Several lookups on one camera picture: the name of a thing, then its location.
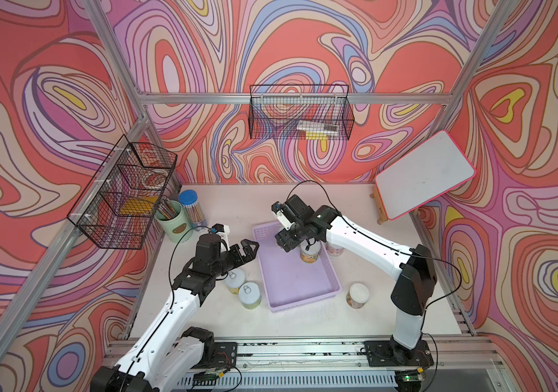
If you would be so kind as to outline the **purple plastic basket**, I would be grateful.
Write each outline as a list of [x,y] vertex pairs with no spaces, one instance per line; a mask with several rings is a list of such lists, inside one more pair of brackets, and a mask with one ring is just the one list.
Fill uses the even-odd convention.
[[321,249],[317,261],[306,263],[300,249],[285,252],[275,235],[282,226],[278,222],[256,225],[254,240],[259,243],[259,260],[263,286],[271,312],[288,310],[301,305],[335,297],[342,285],[326,250]]

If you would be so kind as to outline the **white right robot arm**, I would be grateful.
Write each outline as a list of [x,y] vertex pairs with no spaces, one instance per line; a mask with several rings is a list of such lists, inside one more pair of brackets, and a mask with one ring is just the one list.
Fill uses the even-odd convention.
[[275,239],[284,251],[306,242],[330,243],[387,274],[395,282],[391,302],[396,307],[396,326],[391,345],[404,354],[416,349],[422,338],[427,302],[437,285],[434,260],[427,248],[393,243],[357,225],[338,209],[323,205],[315,210],[297,195],[272,204],[271,210],[282,226]]

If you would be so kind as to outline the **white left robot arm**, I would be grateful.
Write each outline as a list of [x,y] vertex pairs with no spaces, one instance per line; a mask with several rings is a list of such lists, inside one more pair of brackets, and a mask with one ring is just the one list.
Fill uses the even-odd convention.
[[90,391],[171,391],[205,357],[212,357],[213,333],[185,328],[214,290],[218,279],[256,259],[259,243],[210,229],[201,235],[194,256],[169,282],[170,294],[160,313],[112,367],[102,366]]

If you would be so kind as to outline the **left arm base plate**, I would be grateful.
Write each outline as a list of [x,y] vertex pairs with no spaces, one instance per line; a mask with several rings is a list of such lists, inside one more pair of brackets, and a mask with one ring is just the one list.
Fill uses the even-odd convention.
[[216,341],[215,334],[205,328],[190,327],[181,337],[192,337],[203,344],[200,361],[192,369],[226,368],[236,365],[238,343],[235,341]]

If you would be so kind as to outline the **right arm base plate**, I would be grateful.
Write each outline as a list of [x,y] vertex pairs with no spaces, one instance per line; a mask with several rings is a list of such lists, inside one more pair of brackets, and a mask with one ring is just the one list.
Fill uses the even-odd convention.
[[365,341],[360,352],[367,357],[372,368],[430,368],[435,364],[431,349],[424,340],[420,340],[414,349],[407,349],[392,338]]

